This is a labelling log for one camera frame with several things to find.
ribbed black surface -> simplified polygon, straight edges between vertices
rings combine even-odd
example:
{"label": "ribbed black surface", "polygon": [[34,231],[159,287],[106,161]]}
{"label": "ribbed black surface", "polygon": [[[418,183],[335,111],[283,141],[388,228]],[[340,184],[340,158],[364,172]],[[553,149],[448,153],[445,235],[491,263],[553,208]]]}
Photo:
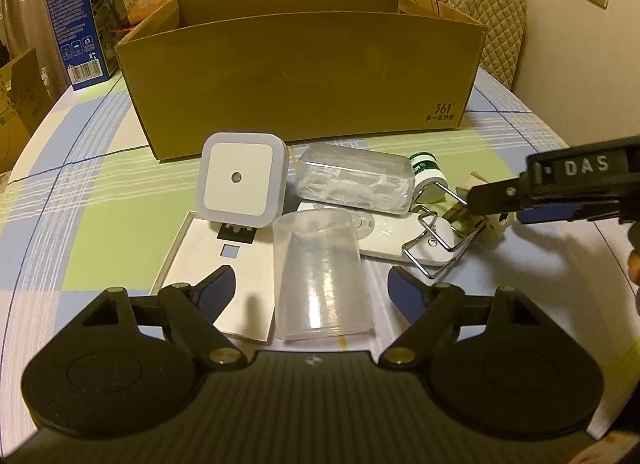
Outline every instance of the ribbed black surface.
{"label": "ribbed black surface", "polygon": [[261,352],[212,375],[181,414],[110,441],[41,431],[10,464],[554,464],[593,440],[498,440],[443,414],[419,380],[373,365],[368,352]]}

barcode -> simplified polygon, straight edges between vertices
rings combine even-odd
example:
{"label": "barcode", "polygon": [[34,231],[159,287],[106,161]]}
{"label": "barcode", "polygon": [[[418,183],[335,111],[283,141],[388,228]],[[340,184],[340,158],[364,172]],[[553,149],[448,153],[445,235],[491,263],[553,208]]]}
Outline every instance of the barcode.
{"label": "barcode", "polygon": [[89,81],[89,79],[102,76],[100,61],[97,59],[92,59],[76,67],[69,67],[66,71],[69,72],[69,78],[72,83],[82,83],[83,81]]}

plaid tablecloth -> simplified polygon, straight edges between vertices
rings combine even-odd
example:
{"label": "plaid tablecloth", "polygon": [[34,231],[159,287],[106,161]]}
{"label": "plaid tablecloth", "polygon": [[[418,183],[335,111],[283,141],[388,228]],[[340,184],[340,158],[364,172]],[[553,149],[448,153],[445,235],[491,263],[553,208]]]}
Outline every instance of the plaid tablecloth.
{"label": "plaid tablecloth", "polygon": [[[450,186],[477,171],[510,178],[533,152],[562,141],[482,69],[459,130],[343,144],[436,155]],[[304,146],[292,146],[292,164]],[[123,78],[68,90],[18,161],[0,197],[0,449],[34,427],[20,396],[30,358],[101,290],[146,294],[188,210],[198,160],[155,160]],[[477,242],[447,279],[469,294],[521,288],[574,336],[607,377],[604,430],[638,380],[640,322],[625,274],[625,231],[614,221],[520,226],[498,248]],[[390,264],[364,260],[375,332],[287,349],[369,349],[375,358],[405,327],[386,293]],[[279,341],[273,347],[282,348]]]}

clear plastic container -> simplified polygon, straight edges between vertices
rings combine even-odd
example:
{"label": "clear plastic container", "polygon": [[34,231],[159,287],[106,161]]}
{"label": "clear plastic container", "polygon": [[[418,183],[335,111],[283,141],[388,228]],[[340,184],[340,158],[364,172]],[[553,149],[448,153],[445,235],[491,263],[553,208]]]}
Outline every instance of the clear plastic container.
{"label": "clear plastic container", "polygon": [[296,193],[303,199],[403,215],[414,196],[411,161],[332,144],[312,144],[298,161]]}
{"label": "clear plastic container", "polygon": [[300,340],[373,327],[351,213],[289,213],[273,223],[276,332]]}

large brown cardboard box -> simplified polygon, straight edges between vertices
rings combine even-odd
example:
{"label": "large brown cardboard box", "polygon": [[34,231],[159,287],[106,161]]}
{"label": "large brown cardboard box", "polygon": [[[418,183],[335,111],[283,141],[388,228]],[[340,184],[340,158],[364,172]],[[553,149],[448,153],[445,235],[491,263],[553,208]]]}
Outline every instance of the large brown cardboard box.
{"label": "large brown cardboard box", "polygon": [[154,155],[456,128],[485,28],[435,0],[171,0],[116,47]]}
{"label": "large brown cardboard box", "polygon": [[52,104],[35,49],[0,68],[0,173],[14,167]]}

